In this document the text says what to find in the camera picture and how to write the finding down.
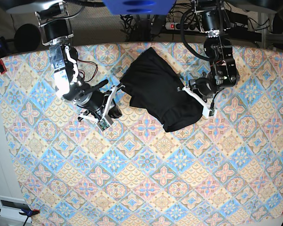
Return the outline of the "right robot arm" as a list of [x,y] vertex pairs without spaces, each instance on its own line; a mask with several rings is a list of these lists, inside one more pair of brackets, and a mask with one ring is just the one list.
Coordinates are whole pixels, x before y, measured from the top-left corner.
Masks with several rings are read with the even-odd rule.
[[92,86],[80,76],[78,53],[69,43],[74,36],[70,19],[79,13],[70,15],[68,3],[67,0],[0,0],[0,8],[10,14],[35,13],[42,43],[49,47],[57,97],[85,110],[80,113],[79,121],[87,119],[104,131],[112,126],[113,119],[122,115],[114,101],[122,85],[101,92],[108,80]]

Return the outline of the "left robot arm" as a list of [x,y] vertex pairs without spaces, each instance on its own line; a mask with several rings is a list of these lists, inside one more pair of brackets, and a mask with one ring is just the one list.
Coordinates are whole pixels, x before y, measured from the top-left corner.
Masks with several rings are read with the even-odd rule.
[[[184,21],[188,14],[196,18],[197,28],[206,35],[205,55],[200,55],[186,41]],[[214,108],[217,94],[225,88],[234,87],[240,79],[233,57],[233,46],[226,30],[231,28],[222,0],[193,0],[191,8],[183,13],[180,35],[184,46],[197,58],[209,62],[209,73],[191,79],[178,91],[184,91],[194,102],[193,116],[210,118],[216,115]]]

